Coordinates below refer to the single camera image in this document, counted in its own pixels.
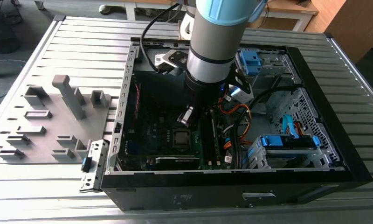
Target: white sticker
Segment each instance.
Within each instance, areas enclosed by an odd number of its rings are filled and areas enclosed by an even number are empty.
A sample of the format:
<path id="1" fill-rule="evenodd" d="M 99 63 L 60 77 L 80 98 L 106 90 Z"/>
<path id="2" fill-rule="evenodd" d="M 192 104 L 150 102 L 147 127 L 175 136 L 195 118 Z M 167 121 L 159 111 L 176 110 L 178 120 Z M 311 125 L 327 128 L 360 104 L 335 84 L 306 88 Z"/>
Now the white sticker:
<path id="1" fill-rule="evenodd" d="M 231 97 L 231 96 L 228 96 L 228 95 L 226 95 L 226 100 L 227 100 L 228 102 L 231 102 L 232 97 Z"/>
<path id="2" fill-rule="evenodd" d="M 232 163 L 232 157 L 227 155 L 224 161 L 226 161 L 227 163 Z"/>
<path id="3" fill-rule="evenodd" d="M 155 66 L 159 66 L 159 65 L 163 63 L 162 57 L 163 57 L 164 55 L 166 55 L 166 54 L 156 54 L 156 55 L 155 55 Z"/>

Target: aluminum profile table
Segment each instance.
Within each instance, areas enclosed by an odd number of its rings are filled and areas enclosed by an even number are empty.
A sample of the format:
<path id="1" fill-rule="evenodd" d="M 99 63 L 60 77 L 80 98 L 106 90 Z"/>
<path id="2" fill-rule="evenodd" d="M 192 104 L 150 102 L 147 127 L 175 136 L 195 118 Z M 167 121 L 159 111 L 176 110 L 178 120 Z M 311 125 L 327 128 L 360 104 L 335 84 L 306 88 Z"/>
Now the aluminum profile table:
<path id="1" fill-rule="evenodd" d="M 54 21 L 0 105 L 0 121 L 7 119 L 8 106 L 18 100 L 22 86 L 52 80 L 55 74 L 70 75 L 71 85 L 79 86 L 82 91 L 103 89 L 116 98 L 131 37 L 140 36 L 147 24 L 144 21 L 80 17 Z M 179 27 L 159 22 L 147 37 L 178 39 Z M 336 41 L 323 34 L 247 29 L 243 42 L 300 48 L 373 175 L 373 90 Z M 114 113 L 110 108 L 104 138 L 111 138 Z M 373 223 L 373 182 L 298 206 L 124 213 L 104 193 L 79 193 L 80 176 L 80 165 L 76 164 L 0 164 L 0 221 L 94 220 L 91 222 L 98 223 L 100 220 L 103 223 L 124 223 L 130 219 L 142 219 L 146 223 L 162 219 L 166 223 L 163 218 L 174 218 L 170 222 L 228 223 L 238 218 L 242 222 L 271 219 L 278 223 L 303 218 L 311 223 L 334 223 L 346 216 L 354 223 L 367 214 L 366 222 Z M 291 212 L 300 212 L 299 216 L 288 214 Z"/>

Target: robotic arm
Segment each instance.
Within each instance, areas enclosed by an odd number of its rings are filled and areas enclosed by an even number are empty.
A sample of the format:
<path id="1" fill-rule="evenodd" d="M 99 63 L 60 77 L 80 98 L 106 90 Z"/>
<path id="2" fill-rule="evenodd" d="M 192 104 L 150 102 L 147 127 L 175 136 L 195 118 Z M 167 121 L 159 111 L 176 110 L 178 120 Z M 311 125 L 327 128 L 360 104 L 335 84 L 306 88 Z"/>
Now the robotic arm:
<path id="1" fill-rule="evenodd" d="M 186 83 L 202 104 L 214 102 L 224 85 L 236 82 L 235 54 L 250 18 L 259 18 L 266 4 L 267 0 L 259 4 L 255 0 L 196 1 Z"/>
<path id="2" fill-rule="evenodd" d="M 228 85 L 251 93 L 251 85 L 236 71 L 235 55 L 250 21 L 255 21 L 264 10 L 268 0 L 179 0 L 195 10 L 194 33 L 188 55 L 171 50 L 164 58 L 186 71 L 186 91 L 191 104 L 179 117 L 179 121 L 190 126 L 191 118 L 202 108 L 214 105 Z M 162 72 L 150 62 L 154 70 Z"/>

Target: wooden furniture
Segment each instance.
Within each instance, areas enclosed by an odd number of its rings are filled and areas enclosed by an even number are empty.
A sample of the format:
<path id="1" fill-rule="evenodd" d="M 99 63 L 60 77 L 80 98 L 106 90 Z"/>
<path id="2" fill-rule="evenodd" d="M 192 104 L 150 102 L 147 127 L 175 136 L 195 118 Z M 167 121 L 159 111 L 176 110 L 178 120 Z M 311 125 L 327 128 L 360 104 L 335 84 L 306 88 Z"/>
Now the wooden furniture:
<path id="1" fill-rule="evenodd" d="M 358 63 L 373 47 L 373 0 L 312 0 L 320 13 L 306 31 L 331 33 Z"/>
<path id="2" fill-rule="evenodd" d="M 304 31 L 314 15 L 318 15 L 319 10 L 308 3 L 307 7 L 298 5 L 299 0 L 270 0 L 260 19 L 250 23 L 251 28 L 283 29 L 294 31 Z M 270 10 L 268 18 L 266 19 L 267 10 Z"/>
<path id="3" fill-rule="evenodd" d="M 270 0 L 268 19 L 260 28 L 286 29 L 294 31 L 304 31 L 314 15 L 318 14 L 318 9 L 310 3 L 308 7 L 296 5 L 299 0 Z M 44 2 L 35 1 L 40 10 L 44 9 Z M 102 4 L 108 6 L 120 6 L 126 8 L 128 20 L 136 20 L 136 8 L 156 8 L 167 9 L 172 0 L 84 0 L 83 4 Z M 248 27 L 258 28 L 262 20 L 266 17 L 267 9 L 262 14 L 262 18 L 251 23 Z"/>
<path id="4" fill-rule="evenodd" d="M 124 4 L 122 6 L 126 7 L 128 20 L 136 20 L 135 8 L 140 7 L 167 9 L 168 6 L 172 4 L 171 0 L 123 0 L 119 3 Z M 292 26 L 291 30 L 304 31 L 312 16 L 316 15 L 319 11 L 312 3 L 308 4 L 308 7 L 302 7 L 296 5 L 296 3 L 298 0 L 271 0 L 268 3 L 270 8 L 266 7 L 266 10 L 262 14 L 262 19 L 266 17 L 267 10 L 270 10 L 268 19 L 282 18 L 291 20 L 288 21 L 288 26 Z M 266 22 L 267 26 L 263 26 L 262 28 L 272 28 L 268 27 L 268 25 L 272 24 L 270 20 L 267 20 Z M 256 22 L 250 24 L 250 27 L 255 27 L 256 24 Z"/>

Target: wire basket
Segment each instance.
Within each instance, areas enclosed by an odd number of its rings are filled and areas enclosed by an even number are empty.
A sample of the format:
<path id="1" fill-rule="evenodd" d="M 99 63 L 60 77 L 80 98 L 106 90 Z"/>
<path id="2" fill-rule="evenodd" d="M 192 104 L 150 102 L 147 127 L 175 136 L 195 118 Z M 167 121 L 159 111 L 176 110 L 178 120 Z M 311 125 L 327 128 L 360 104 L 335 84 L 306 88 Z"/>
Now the wire basket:
<path id="1" fill-rule="evenodd" d="M 23 22 L 23 17 L 19 13 L 18 0 L 0 0 L 0 13 L 4 22 L 8 25 L 16 25 Z"/>

